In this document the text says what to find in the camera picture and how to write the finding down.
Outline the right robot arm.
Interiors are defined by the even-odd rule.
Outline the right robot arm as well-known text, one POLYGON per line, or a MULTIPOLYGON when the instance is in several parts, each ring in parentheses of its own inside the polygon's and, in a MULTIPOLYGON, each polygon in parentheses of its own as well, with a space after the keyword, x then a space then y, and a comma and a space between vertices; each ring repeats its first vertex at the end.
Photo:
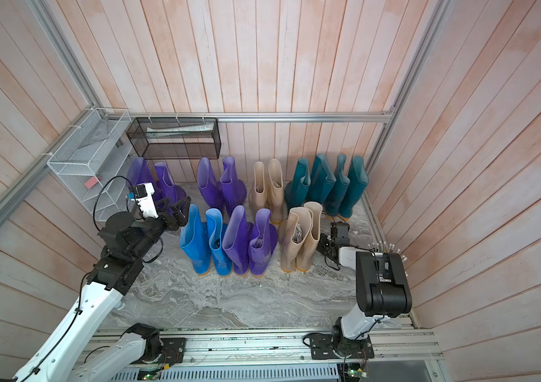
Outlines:
POLYGON ((350 242, 350 226, 332 223, 321 234, 318 252, 338 268, 356 272, 356 305, 332 329, 332 350, 347 358, 367 352, 364 336, 385 318, 397 318, 412 309, 412 294, 399 253, 358 248, 350 242))

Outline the beige boot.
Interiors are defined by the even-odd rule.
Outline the beige boot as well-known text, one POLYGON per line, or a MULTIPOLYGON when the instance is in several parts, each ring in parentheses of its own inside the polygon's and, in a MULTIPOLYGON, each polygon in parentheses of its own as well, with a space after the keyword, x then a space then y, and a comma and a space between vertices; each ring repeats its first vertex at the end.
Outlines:
POLYGON ((271 159, 267 167, 267 200, 271 212, 272 224, 279 224, 283 219, 284 183, 283 168, 278 159, 271 159))
POLYGON ((253 183, 248 196, 248 203, 254 215, 267 207, 267 186, 265 178, 265 165, 256 162, 253 167, 253 183))
POLYGON ((321 235, 321 214, 323 207, 318 202, 306 202, 304 207, 310 211, 311 226, 299 254, 297 256, 297 269, 307 272, 313 264, 313 255, 317 250, 321 235))
POLYGON ((290 209, 288 218, 279 227, 280 265, 284 272, 292 272, 303 261, 311 229, 312 215, 308 208, 290 209))

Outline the blue boot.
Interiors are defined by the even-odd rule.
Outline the blue boot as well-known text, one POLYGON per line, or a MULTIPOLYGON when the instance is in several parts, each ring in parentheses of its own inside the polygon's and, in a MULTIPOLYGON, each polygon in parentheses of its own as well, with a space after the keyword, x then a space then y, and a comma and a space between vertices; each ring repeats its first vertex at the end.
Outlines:
POLYGON ((180 247, 192 261, 197 275, 206 275, 210 269, 211 251, 208 246, 208 234, 200 219, 197 205, 189 206, 188 223, 181 229, 180 247))

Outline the black mesh basket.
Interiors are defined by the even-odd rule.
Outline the black mesh basket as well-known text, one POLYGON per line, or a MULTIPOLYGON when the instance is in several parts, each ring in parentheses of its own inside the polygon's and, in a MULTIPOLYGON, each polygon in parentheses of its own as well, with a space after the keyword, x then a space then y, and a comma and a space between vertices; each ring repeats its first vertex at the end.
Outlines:
POLYGON ((222 141, 215 119, 136 118, 126 130, 138 156, 147 160, 218 159, 222 141), (181 126, 212 123, 215 130, 211 138, 147 138, 146 129, 158 126, 181 126))

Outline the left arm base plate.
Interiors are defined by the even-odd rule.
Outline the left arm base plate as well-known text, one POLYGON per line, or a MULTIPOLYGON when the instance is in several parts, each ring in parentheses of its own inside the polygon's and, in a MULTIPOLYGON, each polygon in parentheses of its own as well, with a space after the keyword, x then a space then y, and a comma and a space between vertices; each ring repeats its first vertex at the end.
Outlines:
POLYGON ((173 366, 184 361, 185 337, 154 337, 143 342, 143 354, 132 364, 167 364, 173 366))

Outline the aluminium frame rail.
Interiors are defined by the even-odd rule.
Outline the aluminium frame rail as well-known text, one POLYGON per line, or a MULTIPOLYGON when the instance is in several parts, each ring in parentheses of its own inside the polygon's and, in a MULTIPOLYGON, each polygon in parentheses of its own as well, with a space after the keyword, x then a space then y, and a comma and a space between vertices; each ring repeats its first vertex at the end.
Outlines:
POLYGON ((131 118, 216 119, 218 123, 382 123, 393 114, 378 112, 199 112, 144 113, 128 111, 131 118))

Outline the bundle of pencils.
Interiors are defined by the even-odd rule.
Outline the bundle of pencils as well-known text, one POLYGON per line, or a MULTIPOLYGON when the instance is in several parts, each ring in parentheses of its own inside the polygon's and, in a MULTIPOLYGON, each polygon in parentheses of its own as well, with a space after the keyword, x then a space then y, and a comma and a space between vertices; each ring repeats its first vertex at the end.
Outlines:
POLYGON ((401 266, 404 266, 404 263, 407 261, 407 256, 400 252, 399 248, 396 248, 394 244, 388 243, 386 241, 382 242, 373 242, 369 245, 371 253, 374 255, 377 263, 377 272, 382 279, 390 279, 393 277, 393 271, 391 269, 389 255, 397 255, 401 266))

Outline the teal boot standing back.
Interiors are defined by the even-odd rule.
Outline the teal boot standing back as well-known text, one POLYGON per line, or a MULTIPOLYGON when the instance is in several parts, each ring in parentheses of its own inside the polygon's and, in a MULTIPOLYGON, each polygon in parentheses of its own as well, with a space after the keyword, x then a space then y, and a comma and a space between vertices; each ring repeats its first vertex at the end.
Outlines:
POLYGON ((363 157, 359 155, 352 157, 348 179, 350 184, 339 207, 339 215, 346 221, 353 215, 353 207, 359 202, 369 184, 363 157))

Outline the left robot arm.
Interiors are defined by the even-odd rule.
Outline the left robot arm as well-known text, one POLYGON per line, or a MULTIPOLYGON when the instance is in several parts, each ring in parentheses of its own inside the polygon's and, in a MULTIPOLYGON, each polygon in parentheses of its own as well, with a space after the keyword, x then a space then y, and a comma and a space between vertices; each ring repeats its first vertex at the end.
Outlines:
POLYGON ((12 377, 14 381, 108 381, 135 361, 154 364, 168 361, 159 330, 135 324, 95 359, 76 366, 81 353, 106 316, 132 287, 148 260, 146 253, 166 231, 184 228, 189 222, 191 198, 172 204, 160 201, 158 212, 151 197, 136 200, 147 210, 138 221, 128 211, 111 216, 99 235, 105 241, 102 257, 84 275, 79 296, 71 310, 35 355, 12 377))

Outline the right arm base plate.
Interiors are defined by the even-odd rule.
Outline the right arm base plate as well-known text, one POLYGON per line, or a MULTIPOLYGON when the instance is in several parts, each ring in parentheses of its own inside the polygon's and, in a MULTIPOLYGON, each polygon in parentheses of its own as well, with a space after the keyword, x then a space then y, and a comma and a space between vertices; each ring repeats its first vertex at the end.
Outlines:
POLYGON ((302 343, 310 350, 314 360, 349 359, 368 360, 375 357, 372 344, 367 340, 350 340, 337 334, 313 332, 302 338, 302 343))

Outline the paper in black basket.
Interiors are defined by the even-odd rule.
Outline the paper in black basket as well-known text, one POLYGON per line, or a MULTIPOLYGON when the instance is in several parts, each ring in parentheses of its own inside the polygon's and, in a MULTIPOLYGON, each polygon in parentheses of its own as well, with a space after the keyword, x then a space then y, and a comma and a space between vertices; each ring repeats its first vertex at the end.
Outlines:
POLYGON ((211 138, 215 130, 212 123, 181 125, 181 126, 158 126, 146 129, 147 138, 211 138))

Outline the pink eraser block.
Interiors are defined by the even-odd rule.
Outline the pink eraser block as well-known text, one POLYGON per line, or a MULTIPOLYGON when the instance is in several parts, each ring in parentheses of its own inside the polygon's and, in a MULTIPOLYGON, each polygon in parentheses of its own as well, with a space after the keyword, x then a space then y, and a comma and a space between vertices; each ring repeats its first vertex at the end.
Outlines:
POLYGON ((86 189, 90 190, 90 189, 93 189, 95 186, 99 185, 101 181, 102 181, 101 177, 93 176, 87 179, 87 181, 85 181, 83 185, 86 189))

